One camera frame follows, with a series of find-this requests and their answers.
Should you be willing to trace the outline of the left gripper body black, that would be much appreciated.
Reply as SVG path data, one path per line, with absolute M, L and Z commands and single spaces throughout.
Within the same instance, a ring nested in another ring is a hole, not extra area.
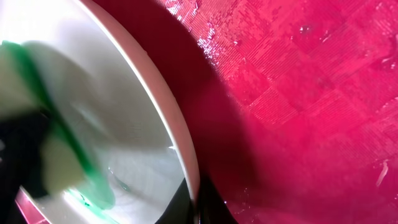
M 32 109 L 1 119 L 1 223 L 6 223 L 20 187 L 33 198 L 46 197 L 40 148 L 49 135 L 52 117 Z

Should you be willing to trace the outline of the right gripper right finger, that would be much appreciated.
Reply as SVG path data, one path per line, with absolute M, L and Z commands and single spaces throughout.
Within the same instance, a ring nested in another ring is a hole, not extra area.
M 200 177 L 200 191 L 197 208 L 200 224 L 238 224 L 214 183 L 208 176 Z

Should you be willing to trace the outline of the green yellow sponge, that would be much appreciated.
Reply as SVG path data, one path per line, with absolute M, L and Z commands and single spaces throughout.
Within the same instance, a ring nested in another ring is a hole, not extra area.
M 85 205 L 102 210 L 112 208 L 115 197 L 108 181 L 62 118 L 27 49 L 4 41 L 1 119 L 32 109 L 45 109 L 52 117 L 49 135 L 40 148 L 43 184 L 49 192 L 46 197 L 74 188 Z

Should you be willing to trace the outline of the white plate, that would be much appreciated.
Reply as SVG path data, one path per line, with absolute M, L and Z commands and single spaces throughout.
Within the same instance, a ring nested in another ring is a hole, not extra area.
M 93 1 L 1 2 L 1 43 L 27 49 L 46 90 L 115 197 L 87 206 L 76 189 L 34 199 L 49 223 L 156 223 L 182 180 L 200 177 L 182 112 L 135 38 Z

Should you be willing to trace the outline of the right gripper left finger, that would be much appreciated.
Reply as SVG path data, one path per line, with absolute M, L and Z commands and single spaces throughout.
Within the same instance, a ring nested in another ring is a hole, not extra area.
M 193 204 L 185 179 L 155 224 L 194 224 Z

